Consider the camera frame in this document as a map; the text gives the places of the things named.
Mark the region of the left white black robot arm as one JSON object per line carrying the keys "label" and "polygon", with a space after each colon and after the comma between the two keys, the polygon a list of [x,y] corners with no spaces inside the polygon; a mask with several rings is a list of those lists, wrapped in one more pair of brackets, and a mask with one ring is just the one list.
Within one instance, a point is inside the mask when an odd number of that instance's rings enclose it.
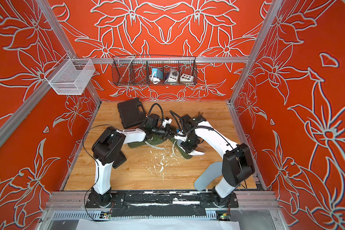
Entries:
{"label": "left white black robot arm", "polygon": [[156,138],[165,141],[174,137],[176,128],[164,114],[157,115],[145,111],[139,98],[118,103],[119,116],[123,129],[106,125],[106,129],[92,146],[91,157],[95,161],[95,182],[90,193],[85,195],[86,208],[107,208],[117,205],[111,194],[111,171],[127,159],[122,147],[130,143],[145,143]]}

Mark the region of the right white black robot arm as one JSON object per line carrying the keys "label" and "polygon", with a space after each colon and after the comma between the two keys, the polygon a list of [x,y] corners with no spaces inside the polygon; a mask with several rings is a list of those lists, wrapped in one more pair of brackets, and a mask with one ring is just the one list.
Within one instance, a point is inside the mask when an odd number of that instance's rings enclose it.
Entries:
{"label": "right white black robot arm", "polygon": [[223,207],[230,201],[230,196],[241,183],[255,173],[255,166],[250,147],[245,143],[238,144],[218,132],[202,115],[191,117],[179,116],[170,111],[177,122],[174,138],[186,155],[203,155],[199,150],[200,140],[205,141],[221,157],[220,162],[211,164],[195,181],[197,191],[204,190],[214,179],[222,176],[212,189],[212,202]]}

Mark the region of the green canvas shoe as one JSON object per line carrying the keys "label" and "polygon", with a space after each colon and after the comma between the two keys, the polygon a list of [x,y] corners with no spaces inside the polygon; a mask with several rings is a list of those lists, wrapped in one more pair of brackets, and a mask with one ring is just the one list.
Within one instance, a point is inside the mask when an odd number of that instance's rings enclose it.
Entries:
{"label": "green canvas shoe", "polygon": [[183,148],[182,143],[184,143],[184,141],[179,140],[179,139],[171,139],[172,143],[173,143],[173,147],[177,148],[180,152],[180,154],[185,158],[185,159],[191,159],[193,156],[198,156],[200,154],[200,152],[193,150],[192,152],[186,153],[185,149]]}
{"label": "green canvas shoe", "polygon": [[132,149],[138,148],[138,147],[141,147],[141,146],[144,146],[144,145],[148,145],[148,146],[150,146],[152,148],[162,150],[163,148],[162,147],[158,147],[158,145],[162,144],[164,142],[165,142],[165,140],[162,137],[157,136],[157,135],[153,135],[147,141],[144,141],[144,142],[132,142],[132,143],[128,143],[127,145],[130,148],[132,148]]}

